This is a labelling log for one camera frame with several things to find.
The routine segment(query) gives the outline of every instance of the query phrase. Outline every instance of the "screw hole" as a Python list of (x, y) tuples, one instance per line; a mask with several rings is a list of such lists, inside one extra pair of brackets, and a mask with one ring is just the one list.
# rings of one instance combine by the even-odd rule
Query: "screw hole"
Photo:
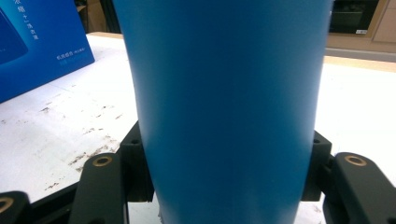
[(352, 163), (357, 166), (367, 165), (367, 161), (364, 161), (363, 159), (356, 157), (356, 156), (345, 156), (345, 159), (347, 162)]
[(140, 141), (137, 140), (137, 139), (134, 139), (134, 140), (132, 140), (131, 143), (134, 144), (134, 145), (138, 145), (138, 144), (140, 144)]
[(92, 164), (94, 166), (106, 166), (109, 163), (111, 163), (113, 161), (113, 159), (111, 159), (111, 157), (109, 156), (103, 156), (103, 157), (99, 157), (98, 159), (94, 160), (92, 162)]
[(0, 214), (5, 212), (12, 204), (14, 199), (9, 197), (0, 198)]

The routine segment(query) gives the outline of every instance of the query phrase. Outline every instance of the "blue tube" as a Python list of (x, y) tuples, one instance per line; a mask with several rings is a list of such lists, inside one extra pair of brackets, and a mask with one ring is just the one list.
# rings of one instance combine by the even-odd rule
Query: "blue tube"
[(114, 4), (164, 223), (292, 223), (331, 1)]

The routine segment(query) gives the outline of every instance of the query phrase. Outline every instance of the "white table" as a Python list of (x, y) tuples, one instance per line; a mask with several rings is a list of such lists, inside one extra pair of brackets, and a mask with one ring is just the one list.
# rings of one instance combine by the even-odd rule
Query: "white table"
[[(0, 104), (0, 192), (22, 190), (35, 202), (77, 182), (84, 161), (115, 152), (137, 121), (123, 40), (88, 38), (94, 64)], [(396, 185), (396, 66), (389, 65), (385, 72), (325, 63), (316, 130), (333, 154), (366, 156)], [(160, 223), (156, 201), (130, 203), (129, 211), (131, 223)], [(301, 203), (295, 223), (325, 223), (321, 202)]]

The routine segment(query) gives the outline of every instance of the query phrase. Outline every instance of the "scratch mark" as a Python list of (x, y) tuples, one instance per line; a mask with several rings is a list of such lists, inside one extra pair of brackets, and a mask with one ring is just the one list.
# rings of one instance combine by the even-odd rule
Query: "scratch mark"
[(82, 158), (84, 158), (84, 156), (85, 156), (86, 154), (87, 154), (87, 153), (84, 152), (84, 154), (75, 157), (75, 159), (74, 159), (73, 161), (70, 161), (68, 165), (71, 166), (71, 165), (73, 165), (74, 163), (78, 162), (79, 160), (81, 160)]
[(94, 157), (102, 152), (103, 149), (108, 149), (107, 145), (97, 148), (91, 155), (88, 155), (88, 158)]
[(51, 186), (47, 187), (47, 188), (44, 189), (44, 190), (53, 189), (53, 188), (54, 188), (55, 186), (57, 186), (57, 185), (59, 185), (59, 183), (53, 183)]
[(38, 112), (48, 113), (49, 110), (50, 110), (50, 109), (49, 109), (48, 107), (46, 107), (46, 108), (44, 108), (44, 109), (42, 109), (42, 110), (40, 110), (40, 111), (38, 111)]
[(18, 119), (17, 121), (17, 123), (27, 123), (27, 122), (29, 122), (29, 120), (27, 119), (23, 119), (23, 120)]
[(94, 128), (91, 128), (91, 129), (89, 129), (87, 132), (85, 132), (84, 134), (91, 133), (91, 132), (93, 132), (93, 131), (95, 131), (95, 129), (94, 129)]
[(118, 142), (117, 139), (112, 138), (112, 137), (111, 137), (110, 135), (108, 135), (108, 134), (105, 136), (104, 139), (105, 139), (105, 140), (108, 140), (108, 143), (109, 143), (109, 144), (114, 144), (114, 143)]
[(321, 213), (321, 210), (316, 205), (313, 205), (313, 207), (316, 213)]

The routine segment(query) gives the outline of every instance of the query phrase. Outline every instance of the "white tabletop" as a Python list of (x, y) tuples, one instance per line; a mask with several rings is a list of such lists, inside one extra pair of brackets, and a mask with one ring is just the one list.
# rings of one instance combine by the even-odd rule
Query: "white tabletop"
[[(79, 180), (90, 156), (115, 152), (137, 121), (122, 39), (89, 36), (96, 62), (0, 104), (0, 192), (35, 202)], [(332, 153), (375, 161), (396, 185), (396, 71), (324, 64), (316, 130)], [(158, 204), (130, 203), (131, 223), (159, 224)], [(295, 223), (325, 223), (321, 202), (301, 203)]]

